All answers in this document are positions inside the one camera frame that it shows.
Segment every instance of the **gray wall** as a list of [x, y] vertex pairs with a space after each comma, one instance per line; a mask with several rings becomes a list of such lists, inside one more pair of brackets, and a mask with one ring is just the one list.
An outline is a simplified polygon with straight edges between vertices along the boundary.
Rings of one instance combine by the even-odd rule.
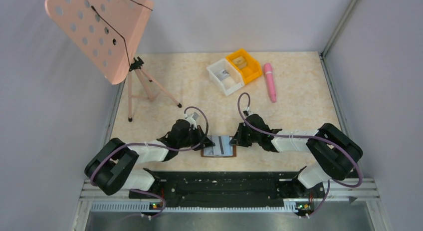
[[0, 230], [69, 230], [116, 93], [44, 0], [0, 0]]
[[350, 0], [153, 0], [144, 53], [321, 51]]
[[423, 0], [362, 0], [328, 63], [394, 230], [421, 230]]

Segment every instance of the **pink marker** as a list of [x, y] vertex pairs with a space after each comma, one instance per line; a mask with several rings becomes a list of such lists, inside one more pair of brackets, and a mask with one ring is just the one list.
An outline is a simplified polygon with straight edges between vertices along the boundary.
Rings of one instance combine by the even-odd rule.
[[269, 92], [270, 100], [272, 103], [276, 103], [275, 82], [273, 81], [273, 69], [270, 63], [264, 64], [264, 74], [266, 74], [267, 91]]

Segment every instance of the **orange container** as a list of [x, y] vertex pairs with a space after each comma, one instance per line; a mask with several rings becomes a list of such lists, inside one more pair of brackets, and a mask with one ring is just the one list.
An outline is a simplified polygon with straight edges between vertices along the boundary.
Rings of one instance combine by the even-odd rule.
[[[243, 59], [246, 61], [246, 66], [245, 64], [237, 65], [233, 62], [233, 60], [239, 59], [239, 57], [243, 57]], [[235, 53], [228, 55], [226, 59], [241, 73], [244, 84], [252, 82], [254, 79], [260, 77], [263, 74], [260, 63], [252, 58], [251, 55], [248, 54], [248, 52], [246, 52], [244, 49], [240, 49]]]

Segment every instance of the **tripod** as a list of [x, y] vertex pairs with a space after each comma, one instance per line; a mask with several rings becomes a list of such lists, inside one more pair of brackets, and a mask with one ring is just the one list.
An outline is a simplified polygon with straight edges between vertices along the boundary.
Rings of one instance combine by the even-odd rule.
[[[154, 82], [179, 108], [182, 107], [182, 104], [180, 104], [180, 102], [178, 102], [173, 95], [166, 89], [164, 88], [152, 75], [150, 75], [147, 70], [145, 68], [143, 68], [144, 62], [142, 61], [142, 59], [140, 57], [134, 58], [134, 63], [131, 64], [131, 66], [129, 67], [129, 72], [127, 75], [127, 80], [128, 80], [128, 121], [132, 122], [132, 98], [140, 98], [140, 99], [149, 99], [150, 101], [154, 101], [157, 96], [160, 93], [157, 94], [153, 94], [150, 87], [148, 86], [148, 83], [146, 81], [146, 79], [143, 77], [143, 75], [145, 77], [148, 78], [148, 80], [150, 82]], [[143, 86], [145, 92], [147, 93], [147, 97], [143, 97], [140, 95], [133, 95], [132, 94], [132, 71], [135, 72], [135, 74], [137, 75], [138, 79], [141, 82], [141, 85]]]

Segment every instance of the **beige table surface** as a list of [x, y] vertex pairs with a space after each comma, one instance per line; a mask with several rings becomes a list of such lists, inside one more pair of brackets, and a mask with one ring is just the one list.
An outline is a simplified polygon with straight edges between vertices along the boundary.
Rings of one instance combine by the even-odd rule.
[[[206, 67], [229, 53], [143, 54], [144, 67], [162, 83], [183, 108], [178, 108], [166, 95], [154, 102], [133, 99], [133, 121], [128, 122], [127, 84], [122, 94], [112, 137], [126, 143], [148, 142], [171, 130], [177, 119], [183, 119], [184, 107], [202, 109], [210, 123], [211, 135], [234, 135], [241, 118], [236, 108], [239, 95], [251, 95], [251, 110], [259, 114], [270, 128], [284, 130], [317, 129], [323, 123], [339, 127], [325, 75], [317, 52], [251, 52], [263, 66], [273, 66], [277, 102], [271, 103], [265, 77], [259, 77], [226, 97], [209, 81]], [[153, 91], [159, 91], [151, 84]], [[133, 74], [133, 94], [145, 95], [141, 83]], [[205, 130], [203, 119], [200, 124]], [[235, 158], [203, 158], [200, 151], [180, 152], [167, 162], [137, 165], [151, 170], [170, 171], [298, 171], [314, 163], [309, 153], [272, 153], [254, 144], [237, 147]]]

